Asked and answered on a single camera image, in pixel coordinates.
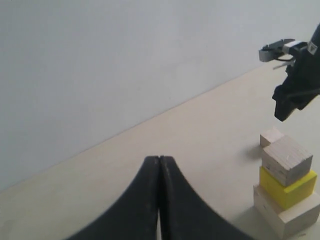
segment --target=wooden table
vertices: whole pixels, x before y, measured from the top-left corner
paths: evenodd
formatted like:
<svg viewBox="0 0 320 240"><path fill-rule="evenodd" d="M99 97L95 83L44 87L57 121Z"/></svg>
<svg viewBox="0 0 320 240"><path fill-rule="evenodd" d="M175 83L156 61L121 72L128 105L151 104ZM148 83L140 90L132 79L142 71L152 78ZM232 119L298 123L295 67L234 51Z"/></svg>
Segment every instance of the wooden table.
<svg viewBox="0 0 320 240"><path fill-rule="evenodd" d="M62 240L104 212L144 157L175 157L198 194L258 240L277 239L253 208L261 165L259 134L278 127L314 154L320 173L320 100L287 121L274 118L274 88L286 77L263 65L0 194L1 240ZM316 185L320 193L320 184ZM318 240L320 221L299 240Z"/></svg>

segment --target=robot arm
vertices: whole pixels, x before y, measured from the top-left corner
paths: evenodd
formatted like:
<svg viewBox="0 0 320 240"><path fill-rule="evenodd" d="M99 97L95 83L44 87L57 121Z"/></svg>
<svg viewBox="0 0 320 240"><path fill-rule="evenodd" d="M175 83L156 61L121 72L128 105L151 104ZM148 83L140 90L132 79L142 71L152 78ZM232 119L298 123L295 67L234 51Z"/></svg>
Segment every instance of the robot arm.
<svg viewBox="0 0 320 240"><path fill-rule="evenodd" d="M274 116L285 121L295 110L304 109L320 94L320 25L309 42L282 39L259 50L259 60L287 62L287 77L274 90ZM280 59L284 55L291 59Z"/></svg>

